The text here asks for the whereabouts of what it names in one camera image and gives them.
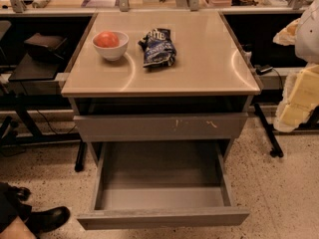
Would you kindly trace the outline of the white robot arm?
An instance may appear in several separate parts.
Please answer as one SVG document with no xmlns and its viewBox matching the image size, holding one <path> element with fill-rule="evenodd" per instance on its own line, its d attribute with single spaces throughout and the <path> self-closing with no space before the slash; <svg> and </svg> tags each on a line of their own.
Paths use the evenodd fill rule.
<svg viewBox="0 0 319 239">
<path fill-rule="evenodd" d="M 308 63 L 319 64 L 319 0 L 314 0 L 300 18 L 295 54 Z"/>
</svg>

